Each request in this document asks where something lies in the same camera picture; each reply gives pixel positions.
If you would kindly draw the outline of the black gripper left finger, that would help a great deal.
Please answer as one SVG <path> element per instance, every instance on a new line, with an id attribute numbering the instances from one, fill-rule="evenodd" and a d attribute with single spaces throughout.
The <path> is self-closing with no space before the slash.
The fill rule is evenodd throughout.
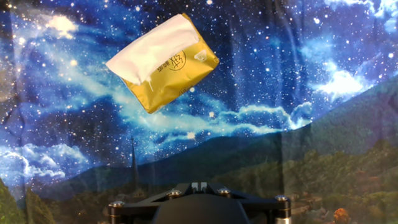
<path id="1" fill-rule="evenodd" d="M 150 223 L 156 211 L 165 202 L 198 193 L 198 190 L 198 182 L 182 183 L 140 202 L 127 203 L 122 200 L 111 202 L 108 205 L 108 221 L 110 224 Z"/>

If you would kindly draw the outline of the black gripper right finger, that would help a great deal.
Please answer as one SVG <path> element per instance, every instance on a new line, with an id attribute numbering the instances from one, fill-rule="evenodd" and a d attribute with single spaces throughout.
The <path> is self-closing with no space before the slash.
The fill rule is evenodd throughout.
<path id="1" fill-rule="evenodd" d="M 265 224 L 291 224 L 292 212 L 291 202 L 285 195 L 276 195 L 272 198 L 262 198 L 250 195 L 238 190 L 225 187 L 221 183 L 200 183 L 200 193 L 214 195 L 215 199 L 227 198 L 227 205 L 215 205 L 216 214 L 226 214 L 228 218 L 237 215 L 238 218 L 245 218 L 246 223 L 265 223 Z"/>

